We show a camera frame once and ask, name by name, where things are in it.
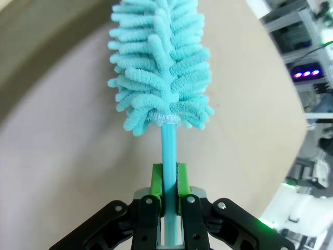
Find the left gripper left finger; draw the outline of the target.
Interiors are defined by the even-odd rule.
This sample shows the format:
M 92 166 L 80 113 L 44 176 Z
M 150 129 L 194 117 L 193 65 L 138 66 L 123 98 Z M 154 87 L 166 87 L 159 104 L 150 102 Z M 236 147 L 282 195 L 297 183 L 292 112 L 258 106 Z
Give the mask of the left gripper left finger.
M 115 249 L 131 240 L 131 249 L 156 249 L 163 214 L 162 164 L 152 167 L 149 188 L 138 190 L 130 204 L 109 202 L 52 249 Z

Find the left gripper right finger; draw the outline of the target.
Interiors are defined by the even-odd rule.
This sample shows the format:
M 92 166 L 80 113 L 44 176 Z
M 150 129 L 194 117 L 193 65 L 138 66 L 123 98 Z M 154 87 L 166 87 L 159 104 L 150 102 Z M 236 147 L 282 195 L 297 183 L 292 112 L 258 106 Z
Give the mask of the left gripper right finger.
M 209 236 L 230 249 L 294 249 L 294 244 L 228 198 L 211 203 L 190 187 L 186 164 L 177 165 L 179 212 L 185 249 L 210 249 Z

